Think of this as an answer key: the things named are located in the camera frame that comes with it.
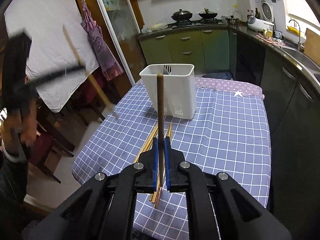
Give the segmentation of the person's left hand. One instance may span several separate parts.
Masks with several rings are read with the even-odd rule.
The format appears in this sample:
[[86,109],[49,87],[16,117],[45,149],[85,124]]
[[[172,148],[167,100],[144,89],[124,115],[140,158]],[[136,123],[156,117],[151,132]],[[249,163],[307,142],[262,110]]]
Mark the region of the person's left hand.
[[20,111],[8,113],[1,124],[1,137],[4,147],[11,153],[16,153],[20,142],[32,146],[36,140],[36,109],[29,108],[29,114],[21,117]]

